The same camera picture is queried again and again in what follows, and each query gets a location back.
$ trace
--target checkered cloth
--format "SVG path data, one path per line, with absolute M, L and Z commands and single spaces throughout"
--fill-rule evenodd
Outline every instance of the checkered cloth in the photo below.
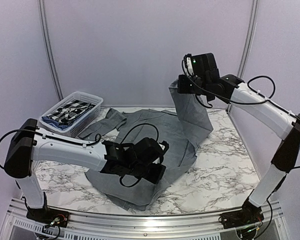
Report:
M 43 116 L 42 120 L 50 125 L 53 124 L 56 128 L 64 130 L 94 106 L 94 104 L 89 102 L 73 100 L 65 106 L 59 107 L 53 113 Z

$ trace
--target gray cloth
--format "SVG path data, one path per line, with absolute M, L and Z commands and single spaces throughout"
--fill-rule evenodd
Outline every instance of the gray cloth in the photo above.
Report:
M 111 108 L 104 119 L 91 124 L 78 135 L 78 138 L 94 141 L 97 134 L 103 136 L 122 124 L 125 124 L 125 122 L 126 117 L 117 110 Z
M 170 148 L 164 155 L 163 161 L 166 170 L 157 185 L 142 179 L 136 186 L 127 188 L 120 185 L 119 176 L 93 170 L 86 172 L 86 177 L 96 189 L 105 193 L 112 202 L 126 210 L 129 208 L 146 210 L 166 188 L 191 167 L 197 158 L 196 149 L 213 130 L 206 109 L 198 104 L 193 95 L 177 93 L 177 81 L 171 84 L 169 90 L 177 115 L 174 112 L 150 109 L 120 114 L 111 109 L 107 114 L 107 120 L 90 126 L 91 130 L 104 129 L 106 132 L 104 122 L 110 121 L 107 123 L 107 126 L 110 126 L 108 132 L 116 127 L 120 132 L 115 141 L 120 142 L 133 126 L 151 123 L 159 130 L 159 142 L 169 143 Z M 144 137 L 155 139 L 155 129 L 149 125 L 139 126 L 128 135 L 124 142 L 137 143 Z M 123 179 L 123 183 L 127 186 L 135 181 L 136 178 L 129 175 Z

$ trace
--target marble surface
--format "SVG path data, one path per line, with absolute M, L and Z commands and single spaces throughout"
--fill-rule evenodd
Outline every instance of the marble surface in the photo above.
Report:
M 140 107 L 116 108 L 134 112 Z M 152 108 L 158 111 L 174 108 Z M 101 110 L 95 121 L 105 117 Z M 149 210 L 124 210 L 98 192 L 82 166 L 42 161 L 36 175 L 48 204 L 71 210 L 125 215 L 171 215 L 222 210 L 241 206 L 259 182 L 253 163 L 235 127 L 223 109 L 208 109 L 214 131 L 197 151 L 194 165 L 170 186 Z M 114 140 L 116 130 L 103 137 Z

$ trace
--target laundry basket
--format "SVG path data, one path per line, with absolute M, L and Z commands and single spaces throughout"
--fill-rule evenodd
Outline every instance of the laundry basket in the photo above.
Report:
M 91 103 L 94 104 L 95 106 L 87 111 L 83 116 L 81 116 L 77 121 L 75 121 L 72 126 L 68 127 L 65 130 L 61 130 L 58 129 L 54 126 L 51 126 L 50 124 L 44 122 L 42 120 L 42 117 L 47 116 L 48 114 L 53 113 L 54 111 L 56 111 L 58 108 L 62 108 L 64 105 L 68 104 L 69 102 L 73 101 L 73 100 L 80 100 L 86 103 Z M 56 105 L 54 105 L 52 108 L 50 108 L 47 112 L 45 112 L 40 118 L 39 118 L 39 122 L 44 126 L 45 129 L 60 134 L 60 135 L 64 135 L 67 137 L 71 137 L 74 138 L 75 136 L 78 135 L 78 133 L 80 133 L 93 119 L 95 119 L 99 112 L 100 112 L 100 106 L 103 102 L 103 98 L 99 97 L 99 96 L 95 96 L 89 93 L 85 93 L 85 92 L 80 92 L 80 91 L 76 91 L 72 94 L 70 94 L 69 96 L 67 96 L 66 98 L 64 98 L 63 100 L 61 100 L 60 102 L 58 102 Z

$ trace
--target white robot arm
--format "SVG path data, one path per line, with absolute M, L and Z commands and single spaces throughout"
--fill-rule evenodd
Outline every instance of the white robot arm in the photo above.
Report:
M 212 53 L 188 54 L 182 61 L 182 68 L 184 74 L 178 78 L 180 94 L 205 95 L 208 102 L 217 97 L 225 103 L 233 103 L 268 126 L 282 140 L 268 172 L 243 203 L 242 210 L 226 212 L 220 217 L 225 229 L 263 220 L 261 205 L 279 189 L 286 175 L 295 167 L 300 149 L 300 114 L 295 116 L 282 110 L 234 75 L 220 77 Z M 28 201 L 27 217 L 39 222 L 54 219 L 60 213 L 67 216 L 68 213 L 47 207 L 47 198 L 32 169 L 33 161 L 75 164 L 121 178 L 125 175 L 138 180 L 145 178 L 154 184 L 159 182 L 166 168 L 161 164 L 169 148 L 165 141 L 161 143 L 163 148 L 152 138 L 144 138 L 135 145 L 82 141 L 38 128 L 34 119 L 28 119 L 15 132 L 4 170 L 16 179 Z
M 27 218 L 38 222 L 49 223 L 58 215 L 68 219 L 69 213 L 48 207 L 47 197 L 33 170 L 34 161 L 74 164 L 101 173 L 118 175 L 122 185 L 125 175 L 134 176 L 136 183 L 144 178 L 157 184 L 166 169 L 162 163 L 169 144 L 165 141 L 158 143 L 158 139 L 145 137 L 136 144 L 111 141 L 101 143 L 101 136 L 97 134 L 99 139 L 90 142 L 52 133 L 37 127 L 37 120 L 28 119 L 20 129 L 4 135 L 0 142 L 14 132 L 16 134 L 11 139 L 3 169 L 15 178 L 27 200 Z M 67 222 L 64 220 L 60 226 L 65 227 Z
M 268 172 L 243 203 L 242 210 L 226 212 L 220 217 L 225 229 L 263 220 L 261 206 L 295 167 L 300 149 L 300 114 L 295 116 L 286 111 L 232 74 L 220 77 L 212 53 L 185 55 L 182 69 L 184 74 L 178 78 L 180 94 L 204 95 L 208 102 L 217 97 L 225 103 L 232 103 L 264 123 L 282 140 Z

